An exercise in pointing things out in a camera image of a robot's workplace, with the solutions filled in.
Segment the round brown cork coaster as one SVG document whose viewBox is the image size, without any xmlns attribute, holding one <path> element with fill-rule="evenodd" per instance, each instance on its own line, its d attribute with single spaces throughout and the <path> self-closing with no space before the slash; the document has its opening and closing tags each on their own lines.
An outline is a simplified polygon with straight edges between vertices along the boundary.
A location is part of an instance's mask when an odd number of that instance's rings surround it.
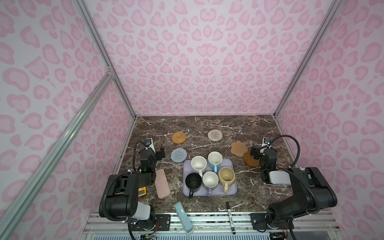
<svg viewBox="0 0 384 240">
<path fill-rule="evenodd" d="M 254 159 L 254 157 L 251 156 L 250 152 L 245 153 L 243 159 L 244 162 L 251 168 L 257 168 L 260 166 L 260 161 Z"/>
</svg>

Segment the flower shaped cork coaster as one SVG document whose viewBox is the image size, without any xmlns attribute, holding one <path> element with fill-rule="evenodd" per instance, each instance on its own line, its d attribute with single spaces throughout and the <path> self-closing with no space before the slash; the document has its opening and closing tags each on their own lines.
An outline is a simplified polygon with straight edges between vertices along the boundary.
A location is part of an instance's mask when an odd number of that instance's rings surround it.
<svg viewBox="0 0 384 240">
<path fill-rule="evenodd" d="M 247 152 L 248 152 L 248 147 L 246 143 L 243 143 L 241 141 L 236 141 L 231 143 L 232 155 L 242 158 Z"/>
</svg>

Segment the blue woven round coaster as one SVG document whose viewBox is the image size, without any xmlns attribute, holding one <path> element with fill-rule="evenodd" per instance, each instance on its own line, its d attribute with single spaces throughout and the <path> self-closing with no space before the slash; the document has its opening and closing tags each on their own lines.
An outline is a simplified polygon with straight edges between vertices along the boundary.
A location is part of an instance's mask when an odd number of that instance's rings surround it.
<svg viewBox="0 0 384 240">
<path fill-rule="evenodd" d="M 172 151 L 171 160 L 175 163 L 182 163 L 187 159 L 188 153 L 183 148 L 177 148 Z"/>
</svg>

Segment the white speckled mug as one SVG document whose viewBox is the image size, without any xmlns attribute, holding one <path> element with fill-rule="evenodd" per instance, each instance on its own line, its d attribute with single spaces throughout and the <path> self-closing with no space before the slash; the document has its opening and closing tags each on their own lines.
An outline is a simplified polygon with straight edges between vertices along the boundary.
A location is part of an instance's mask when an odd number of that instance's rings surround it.
<svg viewBox="0 0 384 240">
<path fill-rule="evenodd" d="M 196 156 L 191 160 L 191 166 L 194 173 L 197 173 L 200 175 L 200 177 L 203 177 L 207 167 L 207 160 L 202 156 Z"/>
</svg>

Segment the light blue mug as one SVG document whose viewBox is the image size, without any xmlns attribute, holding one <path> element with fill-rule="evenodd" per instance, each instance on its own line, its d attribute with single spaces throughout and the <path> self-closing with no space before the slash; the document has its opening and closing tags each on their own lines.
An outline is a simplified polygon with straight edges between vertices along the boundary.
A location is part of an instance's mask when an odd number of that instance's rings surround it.
<svg viewBox="0 0 384 240">
<path fill-rule="evenodd" d="M 219 167 L 223 161 L 223 156 L 219 152 L 211 152 L 208 155 L 208 165 L 216 174 L 219 171 Z"/>
</svg>

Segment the white multicolour stitched coaster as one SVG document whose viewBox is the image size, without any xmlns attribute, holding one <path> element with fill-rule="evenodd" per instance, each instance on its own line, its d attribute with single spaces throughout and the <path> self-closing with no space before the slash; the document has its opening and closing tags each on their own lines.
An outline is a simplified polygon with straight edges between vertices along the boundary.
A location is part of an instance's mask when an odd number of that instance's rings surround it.
<svg viewBox="0 0 384 240">
<path fill-rule="evenodd" d="M 223 134 L 219 130 L 211 130 L 208 132 L 208 138 L 213 142 L 218 142 L 223 138 Z"/>
</svg>

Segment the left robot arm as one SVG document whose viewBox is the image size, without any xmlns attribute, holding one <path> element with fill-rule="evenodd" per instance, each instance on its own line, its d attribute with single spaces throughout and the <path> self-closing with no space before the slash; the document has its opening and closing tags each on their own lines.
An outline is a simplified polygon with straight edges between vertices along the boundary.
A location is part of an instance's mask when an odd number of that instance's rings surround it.
<svg viewBox="0 0 384 240">
<path fill-rule="evenodd" d="M 156 163 L 166 157 L 164 148 L 140 152 L 141 170 L 111 175 L 99 205 L 99 215 L 114 222 L 136 224 L 143 229 L 157 227 L 153 206 L 139 201 L 139 189 L 149 187 L 156 180 Z"/>
</svg>

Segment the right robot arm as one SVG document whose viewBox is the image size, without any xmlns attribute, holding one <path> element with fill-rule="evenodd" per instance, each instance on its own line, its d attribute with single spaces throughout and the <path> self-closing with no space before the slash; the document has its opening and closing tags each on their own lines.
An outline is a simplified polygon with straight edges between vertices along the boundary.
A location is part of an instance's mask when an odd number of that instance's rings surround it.
<svg viewBox="0 0 384 240">
<path fill-rule="evenodd" d="M 337 205 L 337 196 L 317 167 L 277 169 L 277 151 L 272 147 L 255 147 L 250 156 L 260 162 L 261 178 L 265 184 L 291 186 L 293 195 L 272 203 L 263 220 L 255 220 L 257 227 L 278 229 L 285 223 L 306 215 L 317 214 L 322 209 Z"/>
</svg>

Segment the orange woven rattan coaster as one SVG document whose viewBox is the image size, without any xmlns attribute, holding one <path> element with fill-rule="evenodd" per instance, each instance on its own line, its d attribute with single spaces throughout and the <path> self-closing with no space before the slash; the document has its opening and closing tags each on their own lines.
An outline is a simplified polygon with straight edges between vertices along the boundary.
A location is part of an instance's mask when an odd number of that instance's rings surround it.
<svg viewBox="0 0 384 240">
<path fill-rule="evenodd" d="M 182 144 L 186 141 L 187 136 L 183 132 L 176 132 L 172 135 L 171 140 L 175 144 Z"/>
</svg>

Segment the pink pencil case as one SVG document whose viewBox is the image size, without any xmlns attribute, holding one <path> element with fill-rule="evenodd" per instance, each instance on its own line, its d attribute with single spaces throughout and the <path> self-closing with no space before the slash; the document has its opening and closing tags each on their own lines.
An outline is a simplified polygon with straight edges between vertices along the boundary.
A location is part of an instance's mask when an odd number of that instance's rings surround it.
<svg viewBox="0 0 384 240">
<path fill-rule="evenodd" d="M 159 199 L 165 199 L 170 196 L 171 191 L 164 169 L 156 170 L 155 187 Z"/>
</svg>

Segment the yellow calculator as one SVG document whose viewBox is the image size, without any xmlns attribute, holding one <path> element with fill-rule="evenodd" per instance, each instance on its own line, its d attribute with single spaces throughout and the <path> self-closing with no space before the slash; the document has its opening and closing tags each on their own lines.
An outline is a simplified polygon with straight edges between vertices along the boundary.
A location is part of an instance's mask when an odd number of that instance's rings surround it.
<svg viewBox="0 0 384 240">
<path fill-rule="evenodd" d="M 139 192 L 139 197 L 142 197 L 146 195 L 147 189 L 146 187 L 142 187 L 142 188 L 139 188 L 138 192 Z"/>
</svg>

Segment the yellow beige mug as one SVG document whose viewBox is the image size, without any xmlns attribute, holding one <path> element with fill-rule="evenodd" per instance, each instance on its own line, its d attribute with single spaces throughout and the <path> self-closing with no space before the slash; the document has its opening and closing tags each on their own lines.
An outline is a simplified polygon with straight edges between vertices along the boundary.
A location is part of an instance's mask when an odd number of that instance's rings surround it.
<svg viewBox="0 0 384 240">
<path fill-rule="evenodd" d="M 229 187 L 235 183 L 236 175 L 233 169 L 229 167 L 223 167 L 219 170 L 219 183 L 223 186 L 224 194 L 227 194 Z"/>
</svg>

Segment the black mug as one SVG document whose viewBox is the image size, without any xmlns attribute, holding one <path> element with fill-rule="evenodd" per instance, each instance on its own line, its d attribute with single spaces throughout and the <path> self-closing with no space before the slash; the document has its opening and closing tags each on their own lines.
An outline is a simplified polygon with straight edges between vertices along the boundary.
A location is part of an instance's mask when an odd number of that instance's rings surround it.
<svg viewBox="0 0 384 240">
<path fill-rule="evenodd" d="M 202 185 L 202 177 L 197 173 L 191 173 L 186 177 L 186 187 L 189 189 L 189 198 L 194 196 Z"/>
</svg>

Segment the lavender mug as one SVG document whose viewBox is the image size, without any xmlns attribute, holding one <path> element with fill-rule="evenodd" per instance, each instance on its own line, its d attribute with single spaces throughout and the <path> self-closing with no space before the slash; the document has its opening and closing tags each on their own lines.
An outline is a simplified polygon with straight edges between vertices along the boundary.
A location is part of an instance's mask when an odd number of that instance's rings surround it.
<svg viewBox="0 0 384 240">
<path fill-rule="evenodd" d="M 209 171 L 206 172 L 203 175 L 203 184 L 207 188 L 208 193 L 207 196 L 211 197 L 212 196 L 212 190 L 218 185 L 219 183 L 219 177 L 215 172 Z"/>
</svg>

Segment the lavender plastic tray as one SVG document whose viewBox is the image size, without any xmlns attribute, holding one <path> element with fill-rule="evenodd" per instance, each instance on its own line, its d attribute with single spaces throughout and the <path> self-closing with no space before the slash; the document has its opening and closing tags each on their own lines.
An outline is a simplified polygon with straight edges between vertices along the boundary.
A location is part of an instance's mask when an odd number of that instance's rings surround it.
<svg viewBox="0 0 384 240">
<path fill-rule="evenodd" d="M 221 166 L 219 169 L 228 167 L 230 169 L 233 168 L 233 163 L 229 159 L 223 159 Z M 187 160 L 184 162 L 183 167 L 183 194 L 188 197 L 190 193 L 190 189 L 186 185 L 186 177 L 193 173 L 194 170 L 191 166 L 191 160 Z M 218 184 L 214 189 L 212 189 L 211 197 L 213 196 L 232 196 L 237 193 L 237 184 L 234 182 L 231 186 L 228 188 L 228 192 L 224 193 L 223 186 L 221 184 Z M 202 184 L 200 188 L 194 193 L 193 197 L 207 197 L 208 196 L 208 188 Z"/>
</svg>

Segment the black marker pen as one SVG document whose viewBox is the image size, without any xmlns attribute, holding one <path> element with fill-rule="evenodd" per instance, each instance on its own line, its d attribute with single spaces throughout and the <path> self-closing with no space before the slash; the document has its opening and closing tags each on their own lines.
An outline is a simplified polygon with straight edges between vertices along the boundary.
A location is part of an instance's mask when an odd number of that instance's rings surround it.
<svg viewBox="0 0 384 240">
<path fill-rule="evenodd" d="M 226 202 L 226 207 L 227 207 L 227 212 L 228 212 L 228 217 L 229 217 L 231 231 L 232 231 L 232 234 L 235 235 L 236 234 L 236 229 L 235 229 L 233 215 L 232 215 L 231 206 L 230 206 L 229 202 Z"/>
</svg>

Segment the light blue whiteboard eraser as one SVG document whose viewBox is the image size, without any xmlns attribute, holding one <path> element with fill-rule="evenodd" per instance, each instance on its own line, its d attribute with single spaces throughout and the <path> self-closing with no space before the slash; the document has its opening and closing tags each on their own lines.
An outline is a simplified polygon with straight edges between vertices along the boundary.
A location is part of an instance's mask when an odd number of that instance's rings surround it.
<svg viewBox="0 0 384 240">
<path fill-rule="evenodd" d="M 190 235 L 194 232 L 194 226 L 192 225 L 186 211 L 184 210 L 181 202 L 177 202 L 176 204 L 174 204 L 174 207 L 175 207 L 175 210 L 176 210 L 176 213 L 187 233 L 187 235 Z"/>
</svg>

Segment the left diagonal aluminium strut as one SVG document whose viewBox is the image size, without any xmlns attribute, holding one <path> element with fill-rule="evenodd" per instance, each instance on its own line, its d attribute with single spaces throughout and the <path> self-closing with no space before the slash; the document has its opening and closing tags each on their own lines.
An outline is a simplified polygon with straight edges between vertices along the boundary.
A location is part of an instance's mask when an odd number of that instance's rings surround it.
<svg viewBox="0 0 384 240">
<path fill-rule="evenodd" d="M 7 240 L 11 236 L 114 77 L 114 74 L 111 73 L 104 76 L 103 80 L 70 122 L 62 136 L 51 148 L 46 158 L 24 185 L 18 197 L 10 205 L 1 219 L 2 240 Z"/>
</svg>

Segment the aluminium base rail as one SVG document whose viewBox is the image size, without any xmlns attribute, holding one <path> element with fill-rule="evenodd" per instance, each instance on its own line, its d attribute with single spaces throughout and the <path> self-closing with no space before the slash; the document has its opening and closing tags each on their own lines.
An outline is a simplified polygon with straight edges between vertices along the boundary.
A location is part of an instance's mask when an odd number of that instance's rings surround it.
<svg viewBox="0 0 384 240">
<path fill-rule="evenodd" d="M 227 212 L 188 213 L 194 228 L 188 234 L 176 213 L 168 213 L 166 229 L 151 229 L 151 240 L 342 240 L 343 234 L 332 213 L 321 211 L 293 221 L 294 236 L 289 227 L 265 229 L 256 212 L 233 212 L 233 224 Z"/>
</svg>

